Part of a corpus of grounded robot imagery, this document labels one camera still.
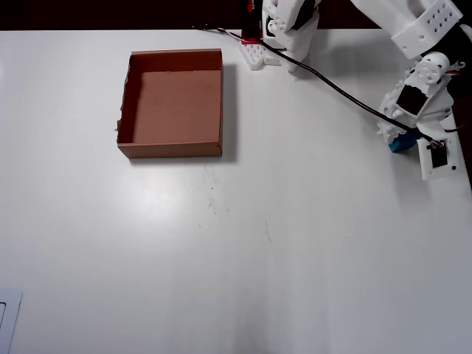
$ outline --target mark on table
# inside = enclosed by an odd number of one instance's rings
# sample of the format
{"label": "mark on table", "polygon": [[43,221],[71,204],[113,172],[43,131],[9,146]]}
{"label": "mark on table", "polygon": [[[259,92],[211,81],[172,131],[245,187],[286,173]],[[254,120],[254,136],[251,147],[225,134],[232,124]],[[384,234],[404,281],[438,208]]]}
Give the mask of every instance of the mark on table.
{"label": "mark on table", "polygon": [[271,239],[271,232],[268,230],[268,224],[267,224],[267,219],[264,219],[265,221],[265,236],[267,237],[267,239],[269,241],[272,242],[272,239]]}

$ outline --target cardboard box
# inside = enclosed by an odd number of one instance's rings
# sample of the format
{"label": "cardboard box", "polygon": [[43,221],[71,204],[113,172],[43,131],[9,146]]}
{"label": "cardboard box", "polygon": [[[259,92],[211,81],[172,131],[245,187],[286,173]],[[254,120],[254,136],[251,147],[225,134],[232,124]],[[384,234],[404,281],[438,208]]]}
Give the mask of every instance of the cardboard box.
{"label": "cardboard box", "polygon": [[221,156],[220,49],[133,52],[118,122],[129,158]]}

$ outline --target white table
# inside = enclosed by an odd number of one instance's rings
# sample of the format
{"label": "white table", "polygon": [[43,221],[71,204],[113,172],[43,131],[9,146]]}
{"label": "white table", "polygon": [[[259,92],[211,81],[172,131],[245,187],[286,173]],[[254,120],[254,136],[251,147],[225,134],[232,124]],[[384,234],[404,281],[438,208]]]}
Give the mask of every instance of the white table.
{"label": "white table", "polygon": [[[223,158],[130,162],[130,52],[194,47],[223,50]],[[409,64],[381,30],[320,30],[310,62],[374,107]],[[423,182],[307,72],[209,32],[0,32],[0,124],[11,354],[472,350],[465,169]]]}

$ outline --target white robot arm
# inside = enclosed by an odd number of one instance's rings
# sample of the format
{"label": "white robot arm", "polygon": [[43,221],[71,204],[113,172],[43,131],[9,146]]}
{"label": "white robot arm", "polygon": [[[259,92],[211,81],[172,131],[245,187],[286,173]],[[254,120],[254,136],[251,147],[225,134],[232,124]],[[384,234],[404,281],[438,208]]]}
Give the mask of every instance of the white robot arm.
{"label": "white robot arm", "polygon": [[[318,26],[316,6],[321,0],[263,0],[262,39],[285,55],[297,61],[309,53],[312,37]],[[447,159],[433,161],[430,144],[420,140],[423,178],[442,176],[457,168],[457,137],[447,133],[440,122],[452,113],[454,100],[447,85],[451,70],[459,70],[464,63],[458,60],[457,49],[449,50],[451,36],[464,36],[458,22],[462,13],[451,0],[351,0],[365,15],[386,30],[404,55],[417,58],[414,68],[408,68],[404,77],[389,92],[379,108],[382,114],[422,133],[442,141]],[[256,52],[244,44],[240,50],[251,69],[266,65],[284,65],[289,72],[296,65],[280,60],[269,52]],[[391,123],[379,121],[379,134],[392,152],[410,148],[417,137]]]}

